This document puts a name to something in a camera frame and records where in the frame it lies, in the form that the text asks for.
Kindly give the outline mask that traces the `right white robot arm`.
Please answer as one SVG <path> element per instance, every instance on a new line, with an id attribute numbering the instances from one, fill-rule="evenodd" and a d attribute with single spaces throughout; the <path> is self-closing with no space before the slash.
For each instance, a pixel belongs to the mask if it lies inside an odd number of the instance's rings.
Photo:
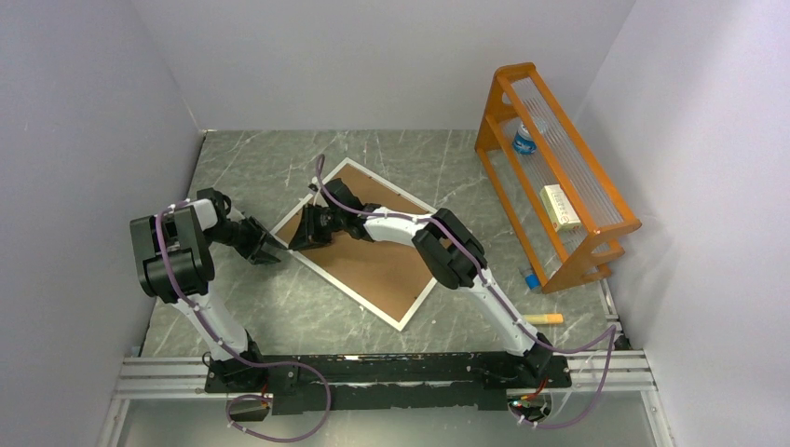
<path id="1" fill-rule="evenodd" d="M 288 243 L 291 251 L 329 246 L 334 234 L 357 240 L 391 242 L 411 247 L 429 272 L 449 290 L 466 291 L 497 331 L 504 351 L 514 358 L 515 380 L 535 386 L 548 373 L 552 347 L 544 334 L 527 322 L 497 284 L 479 240 L 448 209 L 414 214 L 368 204 L 362 210 L 345 205 L 305 205 Z"/>

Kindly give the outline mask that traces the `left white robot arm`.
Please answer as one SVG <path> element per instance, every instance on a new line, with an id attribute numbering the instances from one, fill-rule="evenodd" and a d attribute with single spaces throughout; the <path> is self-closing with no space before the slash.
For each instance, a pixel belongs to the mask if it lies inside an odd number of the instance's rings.
<path id="1" fill-rule="evenodd" d="M 211 292 L 211 244 L 230 247 L 252 265 L 275 264 L 285 246 L 257 219 L 213 188 L 129 223 L 137 278 L 145 294 L 182 312 L 210 349 L 212 364 L 244 391 L 258 389 L 266 365 L 249 333 Z"/>

